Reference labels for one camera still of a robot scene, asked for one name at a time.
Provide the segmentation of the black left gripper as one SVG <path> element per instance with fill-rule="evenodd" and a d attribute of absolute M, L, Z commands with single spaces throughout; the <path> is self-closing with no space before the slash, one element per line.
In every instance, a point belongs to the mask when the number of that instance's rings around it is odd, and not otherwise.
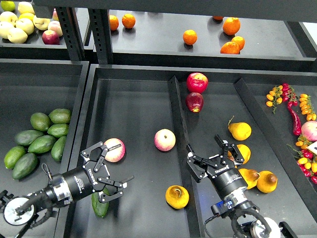
<path fill-rule="evenodd" d="M 81 200 L 94 192 L 99 192 L 100 203 L 107 203 L 123 196 L 123 190 L 127 187 L 127 183 L 134 179 L 134 176 L 123 181 L 111 180 L 104 162 L 108 152 L 120 147 L 122 147 L 120 143 L 107 147 L 100 141 L 81 151 L 80 155 L 84 159 L 84 164 L 62 174 L 73 202 Z M 90 156 L 94 150 L 98 150 L 98 156 L 96 159 L 91 159 Z M 107 195 L 103 192 L 106 186 L 114 187 L 115 192 Z"/>

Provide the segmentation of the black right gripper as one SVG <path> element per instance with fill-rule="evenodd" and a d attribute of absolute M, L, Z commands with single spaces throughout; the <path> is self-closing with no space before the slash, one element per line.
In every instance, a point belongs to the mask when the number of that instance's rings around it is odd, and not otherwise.
<path fill-rule="evenodd" d="M 243 164 L 243 157 L 236 144 L 229 143 L 220 138 L 218 134 L 214 136 L 221 154 L 208 159 L 197 156 L 190 144 L 186 145 L 187 167 L 192 178 L 200 183 L 202 179 L 211 180 L 221 200 L 226 200 L 230 196 L 236 196 L 238 192 L 243 193 L 247 188 L 247 183 L 235 168 Z"/>

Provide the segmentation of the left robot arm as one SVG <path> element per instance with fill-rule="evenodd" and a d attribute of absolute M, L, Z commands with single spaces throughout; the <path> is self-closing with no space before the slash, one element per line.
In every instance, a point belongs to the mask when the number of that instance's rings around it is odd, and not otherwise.
<path fill-rule="evenodd" d="M 47 187 L 17 197 L 4 190 L 0 197 L 4 220 L 12 226 L 23 227 L 16 237 L 23 237 L 29 229 L 54 217 L 57 208 L 75 203 L 91 194 L 98 193 L 100 203 L 120 198 L 127 182 L 133 177 L 122 181 L 111 180 L 104 160 L 108 152 L 122 147 L 120 143 L 108 147 L 100 141 L 81 152 L 84 159 L 82 166 L 63 174 L 53 176 L 47 164 L 42 164 L 48 177 Z"/>

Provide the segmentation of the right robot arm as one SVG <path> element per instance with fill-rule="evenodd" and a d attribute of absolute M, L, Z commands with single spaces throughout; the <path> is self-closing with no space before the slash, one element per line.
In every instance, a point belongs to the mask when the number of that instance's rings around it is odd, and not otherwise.
<path fill-rule="evenodd" d="M 245 196 L 245 191 L 252 182 L 262 179 L 256 171 L 242 172 L 238 169 L 244 163 L 238 147 L 234 143 L 214 137 L 221 151 L 204 158 L 198 156 L 190 144 L 186 145 L 187 166 L 196 182 L 208 178 L 220 201 L 211 206 L 213 216 L 204 223 L 215 218 L 229 218 L 235 238 L 295 238 L 295 232 L 286 222 L 275 222 L 263 217 L 259 207 Z"/>

